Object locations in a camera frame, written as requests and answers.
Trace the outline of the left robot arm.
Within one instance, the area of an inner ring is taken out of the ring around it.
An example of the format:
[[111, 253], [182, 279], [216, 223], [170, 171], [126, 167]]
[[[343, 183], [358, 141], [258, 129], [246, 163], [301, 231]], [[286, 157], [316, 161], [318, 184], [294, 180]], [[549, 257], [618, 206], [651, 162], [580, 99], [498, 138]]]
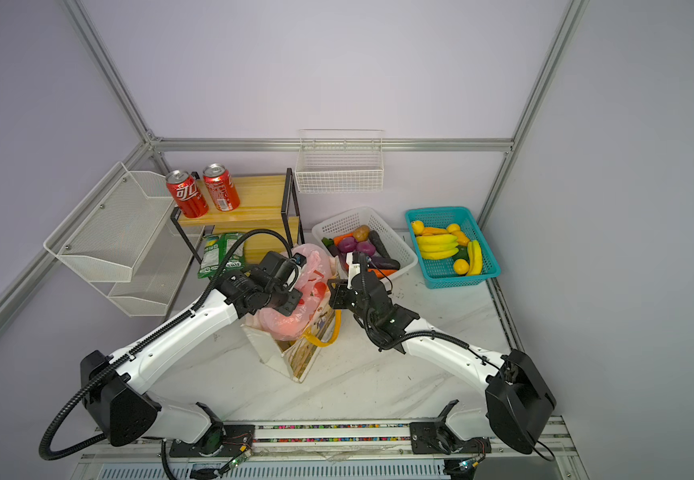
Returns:
[[[103, 440], [125, 446], [140, 438], [181, 441], [202, 456], [223, 447], [224, 423], [204, 403], [185, 404], [151, 393], [151, 387], [177, 361], [219, 330], [248, 314], [273, 309], [291, 314], [302, 297], [295, 284], [307, 258], [288, 248], [271, 251], [260, 264], [231, 269], [222, 259], [195, 303], [110, 355], [94, 351], [81, 363], [81, 388], [47, 427], [38, 451], [54, 461]], [[52, 442], [69, 414], [82, 405], [101, 434], [55, 450]]]

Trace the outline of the white canvas tote bag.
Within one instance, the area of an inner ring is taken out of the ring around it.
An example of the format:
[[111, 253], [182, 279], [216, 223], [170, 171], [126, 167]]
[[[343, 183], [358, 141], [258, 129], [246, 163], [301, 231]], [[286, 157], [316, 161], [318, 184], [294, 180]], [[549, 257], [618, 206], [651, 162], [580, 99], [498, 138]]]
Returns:
[[249, 316], [242, 329], [260, 362], [289, 380], [302, 383], [320, 351], [333, 345], [339, 338], [341, 312], [334, 310], [329, 300], [330, 294], [326, 293], [314, 310], [310, 324], [294, 341], [276, 340], [261, 328], [257, 316]]

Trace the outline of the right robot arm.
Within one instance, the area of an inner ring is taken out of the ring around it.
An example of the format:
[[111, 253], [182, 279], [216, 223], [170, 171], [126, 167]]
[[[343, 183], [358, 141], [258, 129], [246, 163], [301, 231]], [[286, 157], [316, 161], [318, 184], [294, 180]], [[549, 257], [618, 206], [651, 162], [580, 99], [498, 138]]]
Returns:
[[532, 454], [544, 447], [540, 436], [557, 400], [527, 353], [486, 350], [440, 330], [394, 303], [372, 272], [331, 280], [328, 288], [331, 307], [352, 312], [378, 350], [424, 359], [481, 390], [490, 429], [509, 448]]

